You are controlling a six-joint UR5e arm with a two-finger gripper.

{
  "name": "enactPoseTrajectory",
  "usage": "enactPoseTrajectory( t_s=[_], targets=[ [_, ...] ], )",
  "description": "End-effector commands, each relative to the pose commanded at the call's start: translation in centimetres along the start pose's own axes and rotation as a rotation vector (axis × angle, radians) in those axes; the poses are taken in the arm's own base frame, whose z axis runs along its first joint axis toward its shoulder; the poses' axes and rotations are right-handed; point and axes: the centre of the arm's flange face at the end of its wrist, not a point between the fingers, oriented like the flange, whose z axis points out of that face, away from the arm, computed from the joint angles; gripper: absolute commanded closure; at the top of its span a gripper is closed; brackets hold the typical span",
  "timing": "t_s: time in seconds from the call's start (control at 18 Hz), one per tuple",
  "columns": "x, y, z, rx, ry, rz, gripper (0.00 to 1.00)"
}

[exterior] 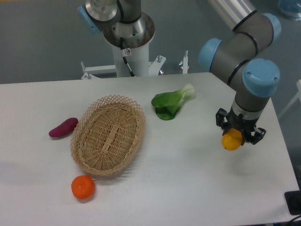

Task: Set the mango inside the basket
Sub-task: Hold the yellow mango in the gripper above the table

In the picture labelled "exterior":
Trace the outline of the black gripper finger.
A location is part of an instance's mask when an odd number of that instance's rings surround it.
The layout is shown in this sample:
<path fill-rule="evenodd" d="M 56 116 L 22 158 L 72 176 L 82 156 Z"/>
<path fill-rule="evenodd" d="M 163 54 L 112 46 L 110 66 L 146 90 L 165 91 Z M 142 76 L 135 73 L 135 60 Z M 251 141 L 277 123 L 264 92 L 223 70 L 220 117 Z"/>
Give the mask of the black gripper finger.
<path fill-rule="evenodd" d="M 250 143 L 252 145 L 255 145 L 264 138 L 265 134 L 266 134 L 266 130 L 263 128 L 254 127 L 252 131 L 242 130 L 241 135 L 243 141 L 241 145 L 244 145 L 245 143 Z"/>
<path fill-rule="evenodd" d="M 232 128 L 232 124 L 229 121 L 229 116 L 229 113 L 223 108 L 220 108 L 215 115 L 216 125 L 223 131 L 223 136 Z"/>

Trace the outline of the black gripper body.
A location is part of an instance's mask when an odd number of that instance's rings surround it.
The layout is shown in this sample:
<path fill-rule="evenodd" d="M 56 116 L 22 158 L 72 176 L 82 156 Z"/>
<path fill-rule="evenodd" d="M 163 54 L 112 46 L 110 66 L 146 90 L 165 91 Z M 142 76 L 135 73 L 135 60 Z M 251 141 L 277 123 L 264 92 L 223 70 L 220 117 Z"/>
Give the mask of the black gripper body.
<path fill-rule="evenodd" d="M 256 123 L 258 121 L 258 118 L 253 120 L 244 119 L 244 115 L 242 113 L 236 115 L 233 110 L 230 110 L 226 116 L 226 119 L 226 132 L 230 129 L 236 129 L 246 134 L 251 134 L 251 132 L 254 132 L 254 128 L 256 127 Z"/>

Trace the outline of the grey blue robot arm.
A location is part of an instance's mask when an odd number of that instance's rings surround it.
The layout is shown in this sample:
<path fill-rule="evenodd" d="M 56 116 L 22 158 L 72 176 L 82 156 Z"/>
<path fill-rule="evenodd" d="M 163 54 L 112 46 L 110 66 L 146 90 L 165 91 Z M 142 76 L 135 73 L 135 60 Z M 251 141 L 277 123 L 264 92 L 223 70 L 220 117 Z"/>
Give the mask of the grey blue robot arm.
<path fill-rule="evenodd" d="M 224 148 L 233 150 L 245 143 L 257 144 L 266 133 L 256 123 L 276 90 L 280 71 L 257 55 L 279 37 L 281 24 L 272 14 L 259 14 L 247 0 L 213 0 L 211 5 L 234 36 L 227 41 L 208 40 L 198 60 L 236 93 L 231 109 L 219 109 L 215 116 Z M 87 0 L 77 11 L 87 29 L 103 33 L 111 45 L 118 77 L 159 74 L 164 58 L 149 62 L 155 26 L 139 0 Z"/>

